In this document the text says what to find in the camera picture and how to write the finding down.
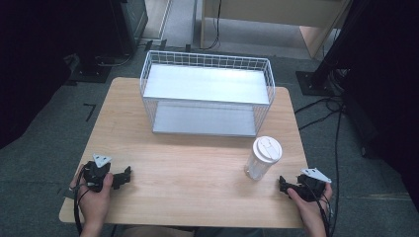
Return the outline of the person's legs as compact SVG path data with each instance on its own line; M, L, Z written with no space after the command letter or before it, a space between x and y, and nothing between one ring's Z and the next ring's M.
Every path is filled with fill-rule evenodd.
M260 228L134 226L121 237L264 237L264 233Z

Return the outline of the person's right hand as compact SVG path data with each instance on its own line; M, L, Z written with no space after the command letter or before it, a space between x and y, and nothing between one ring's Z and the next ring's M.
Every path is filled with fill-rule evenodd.
M292 189L288 189L288 192L298 209L305 231L324 230L327 233L318 204L315 201L307 202L303 200L298 193Z

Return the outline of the white wire shelf rack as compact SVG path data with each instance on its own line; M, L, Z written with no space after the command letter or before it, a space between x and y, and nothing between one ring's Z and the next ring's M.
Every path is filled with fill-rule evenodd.
M150 50L139 79L154 133L254 137L276 96L267 58Z

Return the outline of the person's left hand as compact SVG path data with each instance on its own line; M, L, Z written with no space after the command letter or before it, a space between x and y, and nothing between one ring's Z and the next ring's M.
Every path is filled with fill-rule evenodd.
M70 183L70 188L78 191L78 205L84 217L84 226L103 227L111 201L111 187L113 174L108 173L104 179L102 190L95 193L85 185L83 177L80 176L84 165L80 165L78 172Z

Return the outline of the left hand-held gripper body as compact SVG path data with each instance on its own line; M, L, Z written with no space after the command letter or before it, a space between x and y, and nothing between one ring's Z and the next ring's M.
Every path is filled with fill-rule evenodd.
M84 165L83 178L87 187L98 193L102 190L103 182L110 171L112 158L105 155L93 154L93 160Z

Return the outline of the black stand base plate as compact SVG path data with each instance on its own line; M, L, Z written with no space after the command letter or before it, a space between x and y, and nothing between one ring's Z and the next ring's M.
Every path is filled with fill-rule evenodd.
M69 77L69 82L105 83L111 72L111 67L83 66L78 64Z
M335 95L327 76L319 76L316 72L306 71L297 71L295 76L305 96L332 97Z

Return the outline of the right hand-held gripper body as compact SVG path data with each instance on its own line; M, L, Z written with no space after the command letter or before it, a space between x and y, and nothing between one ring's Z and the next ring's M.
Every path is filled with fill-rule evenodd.
M326 184L332 180L320 172L317 168L303 168L297 177L297 193L305 201L316 201L321 198Z

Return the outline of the clear cup with white lid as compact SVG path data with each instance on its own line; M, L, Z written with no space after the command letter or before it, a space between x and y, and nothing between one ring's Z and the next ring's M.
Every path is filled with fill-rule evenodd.
M253 142L244 172L250 179L259 181L273 165L279 162L282 155L283 148L277 139L271 136L260 136Z

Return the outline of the light wooden desk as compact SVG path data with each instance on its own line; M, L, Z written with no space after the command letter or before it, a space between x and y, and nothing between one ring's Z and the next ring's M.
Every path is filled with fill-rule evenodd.
M335 28L341 28L353 0L203 0L200 47L205 46L206 19L299 26L314 58Z

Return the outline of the black cabinet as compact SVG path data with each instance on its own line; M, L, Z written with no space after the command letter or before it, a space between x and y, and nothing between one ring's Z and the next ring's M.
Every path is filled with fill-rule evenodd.
M148 15L145 0L110 0L117 29L117 52L131 55L141 40Z

